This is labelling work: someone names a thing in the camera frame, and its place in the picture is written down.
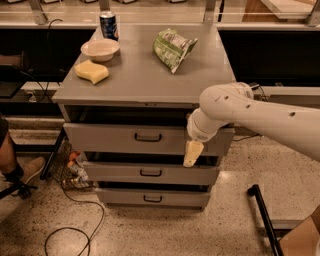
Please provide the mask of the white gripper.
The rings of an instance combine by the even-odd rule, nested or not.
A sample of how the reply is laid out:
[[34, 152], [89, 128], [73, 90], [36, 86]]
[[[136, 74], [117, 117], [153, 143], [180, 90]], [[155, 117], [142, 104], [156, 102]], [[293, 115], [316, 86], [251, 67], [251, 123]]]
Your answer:
[[204, 149], [202, 143], [210, 141], [225, 125], [226, 122], [209, 118], [200, 108], [195, 109], [187, 121], [187, 132], [192, 140], [186, 142], [183, 166], [193, 167]]

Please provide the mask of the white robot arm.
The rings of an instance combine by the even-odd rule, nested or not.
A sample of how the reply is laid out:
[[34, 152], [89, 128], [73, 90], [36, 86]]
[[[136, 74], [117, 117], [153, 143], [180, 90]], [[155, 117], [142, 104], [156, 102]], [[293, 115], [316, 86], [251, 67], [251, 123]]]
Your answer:
[[320, 161], [320, 110], [254, 99], [242, 82], [206, 88], [199, 107], [188, 117], [183, 165], [195, 164], [204, 144], [229, 124], [244, 126], [297, 152]]

